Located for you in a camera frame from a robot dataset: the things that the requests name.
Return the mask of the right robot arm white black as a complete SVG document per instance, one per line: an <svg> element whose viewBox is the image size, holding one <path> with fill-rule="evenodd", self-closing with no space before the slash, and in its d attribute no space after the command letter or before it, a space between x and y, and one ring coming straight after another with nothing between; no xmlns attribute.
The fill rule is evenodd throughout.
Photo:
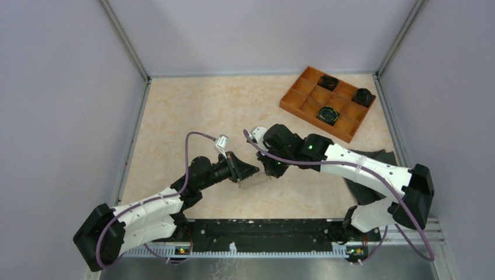
<svg viewBox="0 0 495 280"><path fill-rule="evenodd" d="M377 201L347 211L342 224L347 239L358 240L372 229L392 224L425 229L434 197L428 167L380 162L319 134L302 138L282 124L256 127L247 138L258 150L268 176L279 178L289 166L297 166L343 177L382 195Z"/></svg>

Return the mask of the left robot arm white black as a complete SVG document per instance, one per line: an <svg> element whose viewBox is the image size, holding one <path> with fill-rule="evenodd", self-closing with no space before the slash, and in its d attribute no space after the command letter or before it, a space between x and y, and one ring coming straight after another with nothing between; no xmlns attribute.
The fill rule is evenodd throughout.
<svg viewBox="0 0 495 280"><path fill-rule="evenodd" d="M97 272L144 243L169 237L180 241L187 234L183 212L202 199L202 190L224 180L240 183L259 171L231 151L219 155L215 163L205 156L195 157L184 176L155 195L127 205L96 206L73 242L89 269Z"/></svg>

